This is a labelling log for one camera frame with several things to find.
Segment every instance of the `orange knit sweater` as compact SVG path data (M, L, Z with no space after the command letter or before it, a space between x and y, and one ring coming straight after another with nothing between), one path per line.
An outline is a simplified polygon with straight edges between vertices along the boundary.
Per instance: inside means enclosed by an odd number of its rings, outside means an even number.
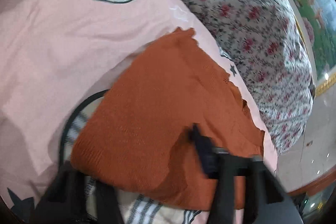
M263 155L264 132L246 101L193 35L178 28L139 55L80 133L73 167L165 204L209 210L216 181L202 173L185 127L198 123L233 155ZM244 180L235 182L235 208L242 208Z

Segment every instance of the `bed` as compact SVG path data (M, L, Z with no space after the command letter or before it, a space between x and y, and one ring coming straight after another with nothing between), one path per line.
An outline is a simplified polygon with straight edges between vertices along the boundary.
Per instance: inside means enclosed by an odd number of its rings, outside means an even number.
M264 161L275 171L277 152L251 93L230 57L181 0L133 0L122 6L0 0L0 22L6 30L0 58L0 158L6 159L0 162L0 195L12 211L14 202L36 205L57 173L61 133L73 110L110 88L140 47L178 26L193 27L200 47L230 73L255 125L266 132ZM15 44L21 35L26 43ZM237 211L238 222L241 216ZM206 218L203 212L194 222Z

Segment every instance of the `floral fabric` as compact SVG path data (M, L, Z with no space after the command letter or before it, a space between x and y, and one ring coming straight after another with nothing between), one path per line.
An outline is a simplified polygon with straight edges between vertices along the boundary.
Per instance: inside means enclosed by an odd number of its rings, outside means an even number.
M182 0L229 53L279 154L301 136L313 97L288 0Z

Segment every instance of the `red flower print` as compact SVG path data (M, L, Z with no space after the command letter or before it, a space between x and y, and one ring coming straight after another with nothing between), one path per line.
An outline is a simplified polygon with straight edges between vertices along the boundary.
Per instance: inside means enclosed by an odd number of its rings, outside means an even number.
M284 125L282 126L282 129L281 129L282 133L285 133L285 132L286 132L286 129L287 129L287 126L284 124Z
M272 135L272 136L271 136L271 140L272 140L273 142L275 142L275 140L276 140L278 137L279 137L279 135Z
M229 5L222 5L220 8L220 16L221 17L227 17L227 15L230 12L230 6Z
M296 129L294 134L293 134L293 137L296 137L298 135L299 131L300 131L299 129Z
M278 82L281 82L281 81L283 80L283 78L284 78L284 75L281 74L281 75L279 76L279 78L278 78Z
M287 102L287 101L289 100L289 98L290 98L289 93L286 93L286 95L285 95L285 97L283 98L283 100L284 100L285 102Z
M289 133L286 133L284 136L283 136L283 140L286 142L286 144L288 145L289 144L289 138L290 137L290 135L289 135Z
M271 103L273 101L274 95L269 95L268 96L268 102Z
M267 49L267 53L269 55L271 54L275 54L275 52L278 50L279 44L276 42L272 42L271 45L269 45L268 49Z
M258 73L258 82L263 82L266 77L266 72L260 72Z
M218 30L209 30L209 32L212 34L213 37L216 37Z
M282 21L282 28L283 28L284 31L287 31L288 24L289 24L289 18L285 17Z
M294 60L294 51L292 49L289 51L289 59Z
M249 50L251 50L251 46L253 45L253 40L252 38L248 38L245 40L244 43L244 51L248 52Z
M257 19L259 18L259 9L258 7L253 7L252 10L249 13L249 19L253 20L253 19Z

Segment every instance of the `pink blanket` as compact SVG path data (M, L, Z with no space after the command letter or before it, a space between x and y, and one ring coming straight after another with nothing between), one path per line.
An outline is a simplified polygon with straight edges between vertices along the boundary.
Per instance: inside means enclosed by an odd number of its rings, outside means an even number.
M0 14L0 195L9 207L7 187L35 203L43 194L57 172L64 121L78 103L108 88L127 56L178 26L193 27L199 46L232 74L232 62L180 0L24 0ZM239 74L230 81L266 131L264 161L275 170L277 154L255 102Z

